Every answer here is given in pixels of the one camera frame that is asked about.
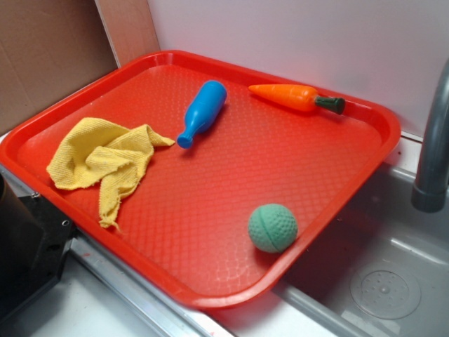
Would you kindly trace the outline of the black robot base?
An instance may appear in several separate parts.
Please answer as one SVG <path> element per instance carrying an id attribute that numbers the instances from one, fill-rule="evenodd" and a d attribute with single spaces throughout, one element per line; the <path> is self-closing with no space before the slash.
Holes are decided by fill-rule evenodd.
<path id="1" fill-rule="evenodd" d="M 1 177 L 1 322 L 60 281 L 73 231 L 47 198 L 19 197 Z"/>

